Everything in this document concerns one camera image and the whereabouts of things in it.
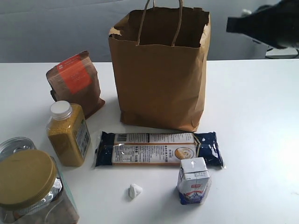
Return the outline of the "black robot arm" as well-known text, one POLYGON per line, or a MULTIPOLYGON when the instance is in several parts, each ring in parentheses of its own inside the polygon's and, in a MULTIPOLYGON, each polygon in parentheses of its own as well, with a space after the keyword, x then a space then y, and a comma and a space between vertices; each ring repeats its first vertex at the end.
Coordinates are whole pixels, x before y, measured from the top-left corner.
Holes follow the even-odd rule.
POLYGON ((242 34, 276 49, 299 47, 299 1, 281 0, 228 17, 226 32, 242 34))

